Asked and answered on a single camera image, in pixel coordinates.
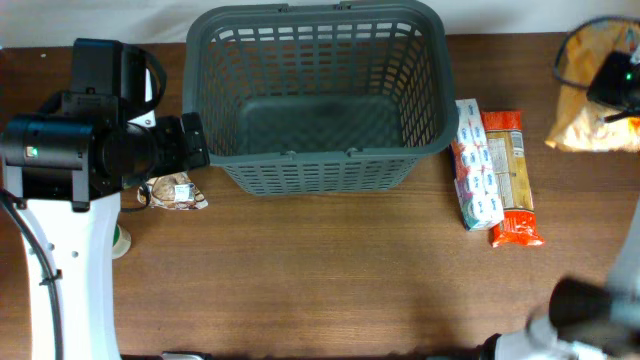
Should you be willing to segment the yellow instant coffee bag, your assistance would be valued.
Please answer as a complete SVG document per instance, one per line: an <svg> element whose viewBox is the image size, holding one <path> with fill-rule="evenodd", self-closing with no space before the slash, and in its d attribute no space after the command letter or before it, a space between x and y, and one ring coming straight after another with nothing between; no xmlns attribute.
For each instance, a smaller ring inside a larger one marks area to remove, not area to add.
<svg viewBox="0 0 640 360"><path fill-rule="evenodd" d="M552 75L560 83L556 120L545 143L568 152L637 152L639 112L626 113L587 99L587 90L614 51L639 65L639 19L601 16L570 31L555 57Z"/></svg>

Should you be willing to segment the dark grey plastic basket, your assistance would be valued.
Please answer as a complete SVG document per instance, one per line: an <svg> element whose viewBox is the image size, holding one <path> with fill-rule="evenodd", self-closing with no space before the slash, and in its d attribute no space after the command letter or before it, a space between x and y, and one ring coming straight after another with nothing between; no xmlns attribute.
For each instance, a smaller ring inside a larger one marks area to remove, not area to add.
<svg viewBox="0 0 640 360"><path fill-rule="evenodd" d="M458 128L444 26L419 1L212 9L187 33L182 105L257 196L391 189Z"/></svg>

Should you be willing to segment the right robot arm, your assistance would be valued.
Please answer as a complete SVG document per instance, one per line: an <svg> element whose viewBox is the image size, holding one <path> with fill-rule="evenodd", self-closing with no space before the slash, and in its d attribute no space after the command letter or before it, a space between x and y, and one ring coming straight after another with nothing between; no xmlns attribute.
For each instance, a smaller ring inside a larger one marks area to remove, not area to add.
<svg viewBox="0 0 640 360"><path fill-rule="evenodd" d="M639 55L613 51L587 88L587 99L613 113L599 125L639 116ZM548 311L525 327L495 334L478 348L477 359L607 359L639 352L639 214L598 287L565 277L555 286Z"/></svg>

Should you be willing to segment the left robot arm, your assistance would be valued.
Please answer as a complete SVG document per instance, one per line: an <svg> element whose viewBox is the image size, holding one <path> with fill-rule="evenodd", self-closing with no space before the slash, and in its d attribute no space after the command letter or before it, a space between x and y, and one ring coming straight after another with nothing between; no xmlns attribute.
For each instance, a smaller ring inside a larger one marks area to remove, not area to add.
<svg viewBox="0 0 640 360"><path fill-rule="evenodd" d="M209 164L196 113L140 118L167 76L149 52L79 38L68 89L1 135L1 203L21 232L36 359L117 359L113 239L121 194Z"/></svg>

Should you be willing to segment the orange spaghetti pasta packet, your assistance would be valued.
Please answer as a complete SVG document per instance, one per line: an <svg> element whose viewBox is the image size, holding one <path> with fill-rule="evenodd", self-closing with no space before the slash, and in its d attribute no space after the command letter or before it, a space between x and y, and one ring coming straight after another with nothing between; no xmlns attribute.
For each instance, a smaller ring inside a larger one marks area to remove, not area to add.
<svg viewBox="0 0 640 360"><path fill-rule="evenodd" d="M504 219L492 228L491 245L541 246L527 171L521 113L482 112Z"/></svg>

